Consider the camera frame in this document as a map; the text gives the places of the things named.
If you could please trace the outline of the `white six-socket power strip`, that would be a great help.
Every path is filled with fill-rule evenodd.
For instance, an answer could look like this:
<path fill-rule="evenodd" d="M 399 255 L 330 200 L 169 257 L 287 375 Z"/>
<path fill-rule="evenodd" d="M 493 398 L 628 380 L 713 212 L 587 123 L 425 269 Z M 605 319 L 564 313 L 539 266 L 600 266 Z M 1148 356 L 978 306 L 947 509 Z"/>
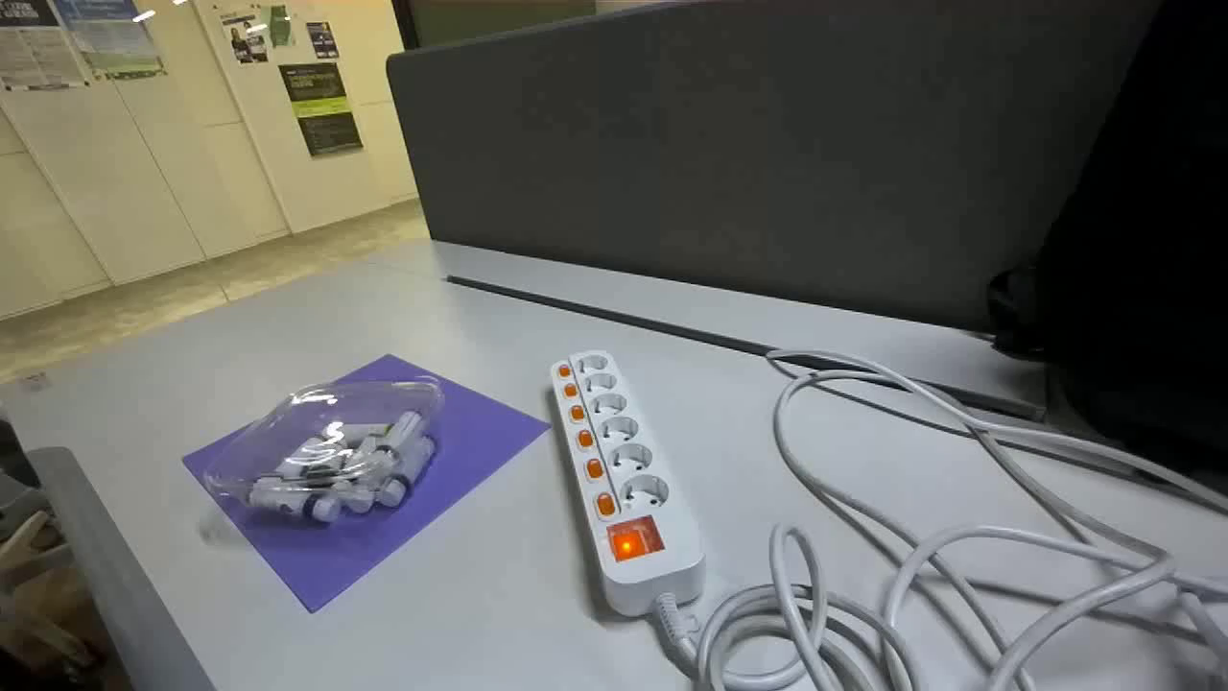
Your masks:
<path fill-rule="evenodd" d="M 655 601 L 696 601 L 708 583 L 696 509 L 617 356 L 568 353 L 549 390 L 605 608 L 644 617 Z"/>

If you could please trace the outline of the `white battery in container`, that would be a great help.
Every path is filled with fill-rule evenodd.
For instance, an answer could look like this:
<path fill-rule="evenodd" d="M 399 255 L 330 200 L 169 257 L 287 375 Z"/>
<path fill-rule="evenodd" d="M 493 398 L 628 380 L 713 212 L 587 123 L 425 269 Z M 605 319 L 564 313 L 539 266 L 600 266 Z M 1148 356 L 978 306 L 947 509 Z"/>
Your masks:
<path fill-rule="evenodd" d="M 425 432 L 425 420 L 420 411 L 399 413 L 375 443 L 379 453 L 402 458 L 402 448 Z"/>

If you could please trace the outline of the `clear plastic container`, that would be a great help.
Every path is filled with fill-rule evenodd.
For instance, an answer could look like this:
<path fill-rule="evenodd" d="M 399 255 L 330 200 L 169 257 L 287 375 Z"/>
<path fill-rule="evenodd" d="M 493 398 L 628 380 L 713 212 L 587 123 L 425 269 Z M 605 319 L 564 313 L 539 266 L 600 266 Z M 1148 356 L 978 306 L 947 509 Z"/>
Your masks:
<path fill-rule="evenodd" d="M 365 517 L 371 509 L 399 509 L 439 458 L 435 420 L 443 406 L 447 390 L 425 375 L 315 384 L 292 390 L 223 446 L 219 466 L 204 473 L 204 487 L 228 504 L 257 509 L 251 504 L 251 487 L 274 475 L 333 496 L 341 513 Z M 396 459 L 379 453 L 375 443 L 406 411 L 425 420 L 425 432 Z"/>

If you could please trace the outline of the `grey desk partition panel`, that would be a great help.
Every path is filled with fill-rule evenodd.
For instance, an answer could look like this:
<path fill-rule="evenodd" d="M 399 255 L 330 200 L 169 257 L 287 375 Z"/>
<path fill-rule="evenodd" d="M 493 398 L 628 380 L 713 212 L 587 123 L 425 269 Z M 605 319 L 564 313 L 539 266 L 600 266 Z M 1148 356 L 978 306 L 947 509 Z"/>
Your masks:
<path fill-rule="evenodd" d="M 1164 0 L 683 0 L 387 60 L 443 240 L 978 327 Z"/>

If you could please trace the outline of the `white battery with black band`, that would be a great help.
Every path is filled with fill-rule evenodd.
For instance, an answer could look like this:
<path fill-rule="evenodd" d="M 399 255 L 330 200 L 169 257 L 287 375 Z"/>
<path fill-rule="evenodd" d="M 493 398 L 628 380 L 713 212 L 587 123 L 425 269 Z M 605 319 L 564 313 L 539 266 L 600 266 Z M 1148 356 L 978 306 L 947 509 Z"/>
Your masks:
<path fill-rule="evenodd" d="M 341 513 L 341 504 L 328 490 L 310 490 L 310 487 L 298 487 L 298 485 L 283 485 L 283 480 L 257 480 L 251 487 L 251 504 L 257 509 L 279 509 L 279 513 L 292 513 L 292 517 L 310 517 L 310 523 L 321 523 L 330 525 L 337 513 Z"/>

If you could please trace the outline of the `wall poster dark green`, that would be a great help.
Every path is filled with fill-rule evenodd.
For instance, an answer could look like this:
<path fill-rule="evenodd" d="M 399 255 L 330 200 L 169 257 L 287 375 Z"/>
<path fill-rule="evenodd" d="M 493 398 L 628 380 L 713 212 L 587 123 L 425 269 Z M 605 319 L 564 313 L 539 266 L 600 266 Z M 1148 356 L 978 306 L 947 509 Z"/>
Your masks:
<path fill-rule="evenodd" d="M 355 155 L 361 145 L 356 114 L 333 60 L 283 65 L 279 82 L 310 156 Z"/>

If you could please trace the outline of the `wall poster top left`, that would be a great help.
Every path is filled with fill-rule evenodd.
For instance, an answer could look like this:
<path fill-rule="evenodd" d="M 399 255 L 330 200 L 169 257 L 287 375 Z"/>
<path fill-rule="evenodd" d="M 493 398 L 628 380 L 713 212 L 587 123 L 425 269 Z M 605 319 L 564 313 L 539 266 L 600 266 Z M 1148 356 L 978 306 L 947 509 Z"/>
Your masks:
<path fill-rule="evenodd" d="M 163 75 L 151 20 L 155 13 L 133 0 L 0 0 L 0 87 Z"/>

